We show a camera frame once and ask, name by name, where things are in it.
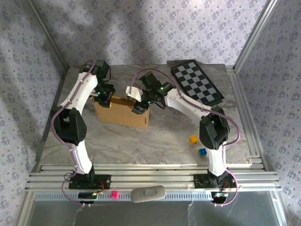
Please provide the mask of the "aluminium side rail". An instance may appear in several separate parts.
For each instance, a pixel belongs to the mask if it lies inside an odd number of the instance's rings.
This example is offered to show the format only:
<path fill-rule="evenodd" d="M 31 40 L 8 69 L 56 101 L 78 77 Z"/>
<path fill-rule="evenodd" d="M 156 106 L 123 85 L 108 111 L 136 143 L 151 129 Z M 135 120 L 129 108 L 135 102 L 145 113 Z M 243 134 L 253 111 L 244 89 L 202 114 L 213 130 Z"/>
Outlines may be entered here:
<path fill-rule="evenodd" d="M 250 154 L 249 162 L 253 164 L 261 164 L 264 170 L 270 171 L 240 78 L 236 75 L 232 66 L 226 66 L 226 70 L 229 75 L 233 94 L 238 106 L 244 137 Z"/>

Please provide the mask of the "brown cardboard paper box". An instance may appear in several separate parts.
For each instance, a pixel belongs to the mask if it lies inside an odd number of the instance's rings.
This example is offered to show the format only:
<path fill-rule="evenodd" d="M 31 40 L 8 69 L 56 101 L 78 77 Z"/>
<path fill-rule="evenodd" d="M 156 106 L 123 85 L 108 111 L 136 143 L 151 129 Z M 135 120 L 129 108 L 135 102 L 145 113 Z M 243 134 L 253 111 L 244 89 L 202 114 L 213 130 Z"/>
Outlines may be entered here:
<path fill-rule="evenodd" d="M 112 96 L 109 108 L 102 107 L 94 101 L 95 111 L 99 121 L 129 126 L 140 129 L 147 129 L 149 125 L 149 110 L 143 114 L 132 112 L 135 99 Z"/>

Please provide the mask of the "grey oval stone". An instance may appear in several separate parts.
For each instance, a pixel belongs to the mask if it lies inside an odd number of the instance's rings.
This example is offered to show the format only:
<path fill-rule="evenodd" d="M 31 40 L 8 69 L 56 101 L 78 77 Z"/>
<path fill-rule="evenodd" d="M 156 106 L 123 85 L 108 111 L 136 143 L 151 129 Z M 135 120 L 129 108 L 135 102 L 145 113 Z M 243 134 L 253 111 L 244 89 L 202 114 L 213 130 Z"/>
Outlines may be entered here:
<path fill-rule="evenodd" d="M 149 186 L 136 188 L 131 191 L 131 201 L 134 203 L 150 202 L 165 198 L 166 190 L 163 186 Z"/>

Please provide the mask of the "black and grey chessboard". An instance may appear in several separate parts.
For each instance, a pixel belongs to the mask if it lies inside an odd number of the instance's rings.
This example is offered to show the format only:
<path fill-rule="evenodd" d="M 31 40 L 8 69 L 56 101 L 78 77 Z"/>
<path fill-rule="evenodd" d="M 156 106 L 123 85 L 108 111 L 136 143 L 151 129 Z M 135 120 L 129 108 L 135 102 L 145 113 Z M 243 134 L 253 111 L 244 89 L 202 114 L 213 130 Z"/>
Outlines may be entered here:
<path fill-rule="evenodd" d="M 171 74 L 186 95 L 204 105 L 214 106 L 224 99 L 196 60 L 188 60 L 171 67 Z"/>

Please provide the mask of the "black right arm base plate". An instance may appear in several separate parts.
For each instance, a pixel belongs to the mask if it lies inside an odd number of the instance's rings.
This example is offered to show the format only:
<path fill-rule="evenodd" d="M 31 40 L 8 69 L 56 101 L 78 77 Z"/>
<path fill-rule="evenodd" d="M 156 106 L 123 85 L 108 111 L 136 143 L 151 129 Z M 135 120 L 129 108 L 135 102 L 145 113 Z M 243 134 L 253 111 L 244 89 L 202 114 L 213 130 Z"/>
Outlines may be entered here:
<path fill-rule="evenodd" d="M 236 183 L 234 178 L 228 175 L 221 175 L 219 177 L 208 174 L 194 174 L 193 182 L 195 188 L 222 188 L 224 185 L 235 188 Z"/>

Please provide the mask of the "aluminium mounting rails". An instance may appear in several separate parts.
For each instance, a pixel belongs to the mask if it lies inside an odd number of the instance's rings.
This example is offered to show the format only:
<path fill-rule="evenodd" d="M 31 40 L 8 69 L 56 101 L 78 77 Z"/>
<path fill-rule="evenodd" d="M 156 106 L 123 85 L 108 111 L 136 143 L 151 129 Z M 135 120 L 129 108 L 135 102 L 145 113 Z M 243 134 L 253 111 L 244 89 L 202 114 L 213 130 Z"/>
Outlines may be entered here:
<path fill-rule="evenodd" d="M 231 164 L 240 191 L 281 190 L 276 172 L 265 171 L 262 164 Z M 27 191 L 59 191 L 64 175 L 72 171 L 68 165 L 42 165 L 29 175 Z M 199 165 L 95 165 L 96 174 L 111 176 L 112 190 L 129 191 L 138 187 L 162 185 L 169 191 L 193 190 L 193 176 L 206 173 Z"/>

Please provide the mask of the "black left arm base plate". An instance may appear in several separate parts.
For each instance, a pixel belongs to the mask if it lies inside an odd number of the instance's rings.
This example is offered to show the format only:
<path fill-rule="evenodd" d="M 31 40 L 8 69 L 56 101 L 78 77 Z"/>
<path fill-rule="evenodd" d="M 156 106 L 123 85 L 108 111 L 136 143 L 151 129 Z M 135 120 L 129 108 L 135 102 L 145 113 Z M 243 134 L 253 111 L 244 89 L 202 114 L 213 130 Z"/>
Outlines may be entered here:
<path fill-rule="evenodd" d="M 102 190 L 109 189 L 111 185 L 111 175 L 76 174 L 69 181 L 69 189 L 78 190 Z"/>

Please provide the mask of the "aluminium frame post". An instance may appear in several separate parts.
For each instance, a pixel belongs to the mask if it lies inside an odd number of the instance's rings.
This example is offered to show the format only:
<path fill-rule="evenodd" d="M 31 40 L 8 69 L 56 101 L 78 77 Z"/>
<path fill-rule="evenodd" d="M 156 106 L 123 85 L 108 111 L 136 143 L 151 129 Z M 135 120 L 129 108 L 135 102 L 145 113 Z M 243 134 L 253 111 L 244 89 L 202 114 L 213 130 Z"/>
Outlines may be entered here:
<path fill-rule="evenodd" d="M 238 55 L 234 65 L 233 71 L 238 73 L 245 61 L 247 60 L 249 54 L 251 53 L 256 41 L 258 40 L 260 34 L 262 33 L 266 23 L 268 22 L 278 0 L 267 0 L 259 14 L 256 23 L 254 24 L 240 54 Z"/>
<path fill-rule="evenodd" d="M 59 65 L 65 72 L 68 72 L 69 65 L 67 64 L 62 52 L 60 51 L 59 47 L 57 46 L 53 36 L 48 29 L 42 14 L 40 13 L 37 5 L 33 0 L 22 0 L 27 9 L 29 10 L 30 14 L 33 16 L 35 21 L 38 23 L 39 28 L 42 30 L 43 34 L 46 36 L 46 40 L 49 44 L 49 49 L 54 54 L 54 57 L 58 61 Z"/>

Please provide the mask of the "grey metal sheet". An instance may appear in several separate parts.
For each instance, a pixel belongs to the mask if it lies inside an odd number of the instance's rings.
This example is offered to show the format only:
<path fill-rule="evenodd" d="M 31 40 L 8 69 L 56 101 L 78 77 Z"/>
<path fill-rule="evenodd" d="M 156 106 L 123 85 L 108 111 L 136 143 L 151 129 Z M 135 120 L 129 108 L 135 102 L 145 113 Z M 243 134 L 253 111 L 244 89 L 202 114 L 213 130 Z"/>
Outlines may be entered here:
<path fill-rule="evenodd" d="M 230 206 L 210 202 L 105 202 L 80 207 L 36 202 L 27 226 L 280 226 L 269 201 L 238 199 Z"/>

